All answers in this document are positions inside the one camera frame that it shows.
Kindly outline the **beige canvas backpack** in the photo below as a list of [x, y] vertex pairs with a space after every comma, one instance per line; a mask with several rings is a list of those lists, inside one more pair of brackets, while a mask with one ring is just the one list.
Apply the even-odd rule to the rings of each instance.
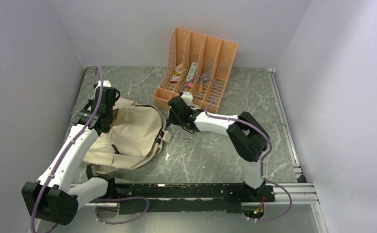
[[108, 133], [102, 133], [83, 158], [95, 165], [97, 173], [139, 168], [169, 143], [166, 119], [153, 105], [142, 105], [120, 98], [114, 106], [115, 120]]

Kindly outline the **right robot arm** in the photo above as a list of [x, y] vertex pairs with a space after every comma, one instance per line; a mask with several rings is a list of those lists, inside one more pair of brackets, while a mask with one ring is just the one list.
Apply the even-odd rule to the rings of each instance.
[[245, 161], [245, 197], [256, 201], [262, 196], [265, 180], [260, 157], [271, 150], [271, 142], [268, 133], [249, 112], [236, 116], [210, 114], [202, 109], [191, 109], [180, 96], [169, 100], [168, 106], [171, 124], [189, 133], [212, 132], [227, 136]]

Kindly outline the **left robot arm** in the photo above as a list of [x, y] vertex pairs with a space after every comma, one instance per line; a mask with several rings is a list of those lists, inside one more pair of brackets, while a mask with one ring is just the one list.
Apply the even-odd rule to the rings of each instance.
[[22, 196], [32, 218], [60, 225], [69, 224], [77, 211], [87, 203], [101, 198], [110, 202], [117, 195], [113, 178], [91, 174], [88, 181], [72, 187], [72, 179], [91, 146], [100, 135], [108, 133], [114, 121], [113, 107], [120, 92], [109, 81], [99, 81], [95, 97], [80, 110], [70, 134], [57, 156], [37, 179], [26, 182]]

